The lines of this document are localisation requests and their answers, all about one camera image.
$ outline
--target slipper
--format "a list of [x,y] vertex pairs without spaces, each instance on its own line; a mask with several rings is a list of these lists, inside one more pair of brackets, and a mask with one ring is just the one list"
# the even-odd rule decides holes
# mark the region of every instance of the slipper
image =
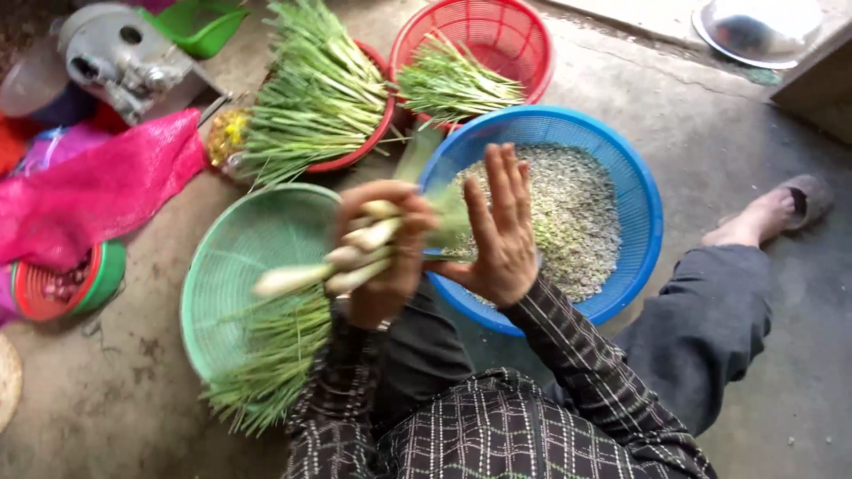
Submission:
[[0,334],[0,433],[12,421],[14,410],[20,401],[24,378],[20,368],[20,357],[9,340]]
[[[798,231],[810,226],[826,213],[834,205],[834,192],[828,183],[816,176],[799,175],[781,183],[778,188],[790,188],[793,201],[796,203],[796,213],[782,231]],[[732,213],[719,220],[718,226],[737,217],[739,213]]]

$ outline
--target stainless steel bowl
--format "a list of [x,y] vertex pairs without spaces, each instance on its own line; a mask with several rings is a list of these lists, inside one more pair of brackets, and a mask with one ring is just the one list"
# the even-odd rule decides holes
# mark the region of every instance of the stainless steel bowl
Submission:
[[693,25],[713,48],[749,65],[793,68],[820,34],[815,0],[711,0]]

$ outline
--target metal machine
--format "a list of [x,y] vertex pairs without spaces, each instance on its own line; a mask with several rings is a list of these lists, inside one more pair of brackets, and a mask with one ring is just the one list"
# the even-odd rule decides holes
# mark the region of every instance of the metal machine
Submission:
[[59,28],[59,53],[71,80],[131,126],[180,111],[212,93],[203,123],[231,97],[126,5],[97,3],[74,12]]

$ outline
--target bare foot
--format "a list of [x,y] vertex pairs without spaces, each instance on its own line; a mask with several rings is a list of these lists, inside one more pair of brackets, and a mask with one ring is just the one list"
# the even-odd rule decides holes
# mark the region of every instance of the bare foot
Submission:
[[790,188],[776,188],[752,201],[739,215],[731,217],[701,239],[703,246],[757,246],[784,230],[796,214]]

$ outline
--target dark plaid shirt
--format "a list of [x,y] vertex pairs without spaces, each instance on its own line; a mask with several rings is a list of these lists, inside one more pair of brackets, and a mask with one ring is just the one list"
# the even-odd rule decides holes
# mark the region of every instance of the dark plaid shirt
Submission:
[[567,391],[544,398],[510,369],[436,396],[382,438],[368,413],[386,332],[338,321],[287,424],[285,477],[716,477],[683,425],[624,363],[624,353],[539,277],[502,311]]

